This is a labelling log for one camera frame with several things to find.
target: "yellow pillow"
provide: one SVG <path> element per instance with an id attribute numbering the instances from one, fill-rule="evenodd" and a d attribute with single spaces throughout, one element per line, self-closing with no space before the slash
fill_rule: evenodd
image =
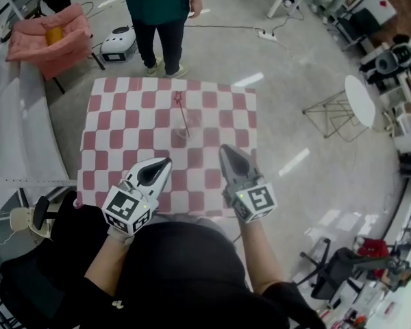
<path id="1" fill-rule="evenodd" d="M 46 33 L 47 45 L 53 45 L 56 42 L 60 41 L 63 37 L 64 35 L 62 34 L 61 27 L 55 27 L 53 29 L 50 29 Z"/>

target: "pink armchair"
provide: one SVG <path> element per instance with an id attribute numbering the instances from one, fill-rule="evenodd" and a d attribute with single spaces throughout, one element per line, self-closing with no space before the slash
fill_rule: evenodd
<path id="1" fill-rule="evenodd" d="M 64 37 L 47 45 L 46 32 L 61 27 Z M 71 68 L 90 54 L 101 69 L 105 69 L 92 53 L 90 25 L 80 4 L 75 3 L 52 16 L 15 23 L 12 29 L 7 61 L 28 61 L 35 64 L 46 80 Z"/>

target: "checkered tablecloth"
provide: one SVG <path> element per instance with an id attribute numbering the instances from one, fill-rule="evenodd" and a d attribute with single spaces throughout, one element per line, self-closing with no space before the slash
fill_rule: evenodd
<path id="1" fill-rule="evenodd" d="M 187 140 L 179 135 L 184 122 L 177 92 L 185 115 L 199 119 Z M 170 157 L 173 171 L 159 198 L 160 212 L 232 214 L 221 195 L 219 147 L 232 144 L 256 159 L 256 128 L 252 89 L 192 80 L 97 79 L 82 134 L 77 203 L 102 207 L 110 187 L 134 163 Z"/>

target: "person's hand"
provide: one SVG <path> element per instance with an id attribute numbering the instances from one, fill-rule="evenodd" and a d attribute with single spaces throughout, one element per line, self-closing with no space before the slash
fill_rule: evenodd
<path id="1" fill-rule="evenodd" d="M 193 12 L 193 15 L 189 17 L 190 19 L 197 18 L 202 10 L 203 2 L 201 0 L 190 0 L 190 12 Z"/>

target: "concrete floor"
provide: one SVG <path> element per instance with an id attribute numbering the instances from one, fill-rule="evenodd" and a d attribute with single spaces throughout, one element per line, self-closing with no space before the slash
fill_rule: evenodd
<path id="1" fill-rule="evenodd" d="M 93 2 L 91 16 L 102 10 L 97 6 L 106 0 L 72 1 Z M 285 21 L 281 9 L 274 19 L 266 18 L 273 0 L 203 2 L 211 12 L 188 25 L 249 26 L 271 31 Z M 84 6 L 85 11 L 89 8 L 90 4 Z M 306 267 L 299 262 L 299 253 L 310 252 L 322 236 L 333 240 L 334 249 L 350 247 L 358 233 L 381 236 L 401 190 L 397 154 L 386 134 L 367 130 L 352 143 L 338 136 L 324 139 L 302 115 L 303 108 L 342 90 L 345 76 L 358 74 L 358 62 L 340 50 L 305 3 L 301 11 L 304 21 L 290 19 L 276 30 L 281 45 L 257 38 L 250 28 L 187 27 L 182 60 L 190 68 L 186 79 L 234 84 L 256 73 L 264 75 L 250 85 L 258 96 L 258 162 L 279 201 L 279 208 L 264 220 L 264 227 L 285 278 Z M 90 18 L 93 44 L 104 40 L 115 27 L 130 23 L 124 3 L 105 7 Z M 161 54 L 158 40 L 155 50 Z M 109 64 L 106 71 L 88 60 L 58 77 L 65 95 L 53 82 L 47 83 L 53 128 L 72 178 L 77 176 L 81 132 L 94 80 L 142 77 L 144 73 L 140 56 L 125 64 Z M 300 153 L 304 159 L 284 174 L 282 169 Z M 238 236 L 235 219 L 217 222 L 229 238 Z M 241 241 L 236 245 L 243 258 Z"/>

